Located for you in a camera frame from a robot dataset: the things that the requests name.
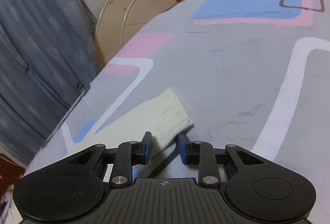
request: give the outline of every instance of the beige curved panel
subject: beige curved panel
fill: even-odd
[[[123,45],[176,0],[107,0],[96,26],[96,45],[102,68]]]

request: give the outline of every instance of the pink patch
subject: pink patch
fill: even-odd
[[[174,36],[171,32],[141,33],[135,35],[116,55],[120,58],[150,58]],[[128,77],[138,67],[109,63],[104,71],[120,77]]]
[[[312,0],[302,0],[302,7],[313,7]],[[217,24],[267,24],[282,25],[287,27],[309,26],[313,21],[313,10],[302,9],[299,16],[294,19],[265,19],[265,18],[232,18],[232,19],[195,19],[196,25],[217,25]]]

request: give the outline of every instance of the triangular cutout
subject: triangular cutout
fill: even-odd
[[[74,158],[70,161],[68,161],[68,164],[77,164],[77,165],[85,165],[88,163],[88,161],[90,160],[90,158],[92,157],[94,151],[90,150],[80,156],[78,156],[77,158]]]
[[[261,165],[264,163],[263,161],[260,161],[242,150],[238,150],[237,155],[245,165]]]

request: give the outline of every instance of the white line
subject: white line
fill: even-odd
[[[308,54],[330,51],[330,42],[315,37],[299,39],[293,47],[283,84],[252,152],[273,161],[283,143],[298,103]]]
[[[62,135],[64,138],[64,143],[65,143],[66,149],[69,152],[73,148],[75,143],[73,142],[71,132],[70,132],[69,126],[66,123],[66,121],[62,123],[61,131],[62,131]]]
[[[131,83],[128,88],[113,102],[113,104],[103,113],[98,121],[92,126],[87,133],[87,136],[93,135],[105,123],[105,121],[115,112],[115,110],[125,101],[128,95],[134,90],[135,87],[146,77],[151,68],[153,67],[153,60],[149,58],[120,58],[114,57],[109,63],[117,65],[131,65],[139,67],[139,74]]]

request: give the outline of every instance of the curtain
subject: curtain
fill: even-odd
[[[0,0],[0,141],[24,163],[97,75],[87,18],[81,0]]]

